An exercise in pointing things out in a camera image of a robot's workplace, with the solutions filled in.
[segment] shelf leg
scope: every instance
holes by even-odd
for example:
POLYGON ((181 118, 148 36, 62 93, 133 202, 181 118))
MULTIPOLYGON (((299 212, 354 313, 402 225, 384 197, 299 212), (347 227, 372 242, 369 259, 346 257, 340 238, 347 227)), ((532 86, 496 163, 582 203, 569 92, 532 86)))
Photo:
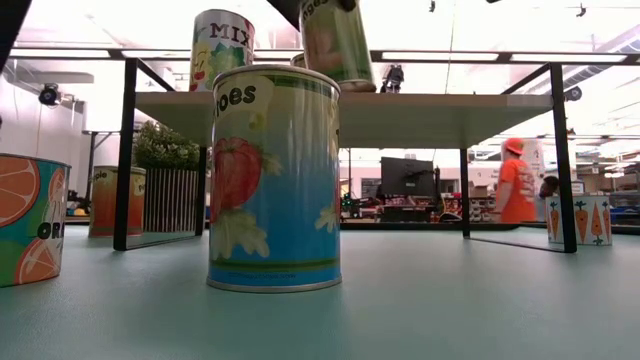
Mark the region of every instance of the shelf leg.
POLYGON ((200 147, 198 160, 198 199, 196 202, 196 236, 201 236, 204 230, 204 208, 207 194, 207 148, 200 147))
POLYGON ((124 95, 122 99, 122 128, 120 129, 120 156, 116 187, 116 220, 113 231, 113 249, 127 250, 127 226, 129 225, 129 181, 133 152, 133 120, 136 109, 136 81, 138 59, 125 60, 124 95))
POLYGON ((462 237, 471 238, 469 219, 469 164, 467 149, 460 149, 460 190, 462 193, 462 237))
POLYGON ((562 79, 562 65, 560 64, 551 64, 551 96, 553 97, 553 123, 556 136, 558 179, 560 180, 559 191, 564 252, 575 253, 577 251, 576 228, 573 215, 573 196, 571 194, 567 117, 564 109, 564 81, 562 79))

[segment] black planter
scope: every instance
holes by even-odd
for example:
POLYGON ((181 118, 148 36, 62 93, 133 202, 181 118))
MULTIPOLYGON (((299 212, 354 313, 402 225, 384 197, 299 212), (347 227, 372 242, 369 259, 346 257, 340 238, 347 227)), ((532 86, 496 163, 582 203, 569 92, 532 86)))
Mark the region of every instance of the black planter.
POLYGON ((197 198, 197 171, 148 169, 144 231, 195 231, 197 198))

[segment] desk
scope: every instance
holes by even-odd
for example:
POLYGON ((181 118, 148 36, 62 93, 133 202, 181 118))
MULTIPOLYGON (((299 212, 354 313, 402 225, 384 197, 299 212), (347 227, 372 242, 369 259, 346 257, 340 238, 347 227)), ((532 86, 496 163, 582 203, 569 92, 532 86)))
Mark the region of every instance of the desk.
POLYGON ((431 222, 435 206, 430 205, 385 205, 380 215, 381 222, 431 222))

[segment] potted plant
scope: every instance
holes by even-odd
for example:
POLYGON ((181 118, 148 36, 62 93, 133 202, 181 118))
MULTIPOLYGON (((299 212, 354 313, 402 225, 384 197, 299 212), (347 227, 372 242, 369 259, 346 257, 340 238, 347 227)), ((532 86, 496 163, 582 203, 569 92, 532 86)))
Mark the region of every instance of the potted plant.
POLYGON ((144 231, 195 230, 199 151, 164 125, 147 122, 140 128, 133 162, 147 170, 144 231))

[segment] printed carrot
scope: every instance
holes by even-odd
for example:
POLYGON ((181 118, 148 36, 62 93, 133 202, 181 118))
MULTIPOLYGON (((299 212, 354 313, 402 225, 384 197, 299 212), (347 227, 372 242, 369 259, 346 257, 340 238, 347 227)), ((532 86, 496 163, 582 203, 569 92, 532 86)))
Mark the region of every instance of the printed carrot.
POLYGON ((587 212, 587 210, 582 210, 582 207, 587 204, 582 201, 578 201, 575 205, 579 208, 575 213, 576 223, 578 224, 580 241, 584 244, 584 239, 587 237, 587 223, 589 222, 589 213, 587 212))
POLYGON ((560 220, 560 213, 558 212, 558 210, 556 210, 556 206, 558 206, 558 204, 556 204, 555 202, 551 202, 551 229, 553 231, 553 240, 556 240, 558 238, 558 222, 560 220))
POLYGON ((549 238, 551 238, 551 223, 549 222, 549 212, 544 212, 544 223, 547 224, 547 234, 549 234, 549 238))
POLYGON ((593 220, 591 220, 591 233, 596 236, 593 242, 596 245, 602 245, 604 240, 600 239, 602 236, 602 223, 600 222, 600 214, 598 213, 598 204, 593 203, 593 220))
POLYGON ((607 235, 607 241, 611 243, 611 211, 609 211, 609 203, 606 201, 602 203, 604 210, 602 210, 602 220, 604 220, 604 229, 607 235))

